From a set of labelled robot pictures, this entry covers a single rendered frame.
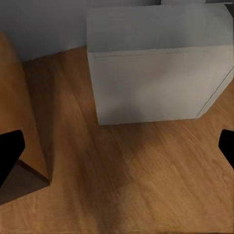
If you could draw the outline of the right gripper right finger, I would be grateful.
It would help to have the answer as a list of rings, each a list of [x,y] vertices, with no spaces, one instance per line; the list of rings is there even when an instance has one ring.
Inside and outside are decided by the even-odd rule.
[[[234,132],[223,130],[218,146],[234,169]]]

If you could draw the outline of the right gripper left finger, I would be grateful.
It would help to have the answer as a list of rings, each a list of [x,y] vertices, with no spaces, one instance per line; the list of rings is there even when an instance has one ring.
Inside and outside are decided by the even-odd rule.
[[[21,130],[0,135],[0,188],[25,149]]]

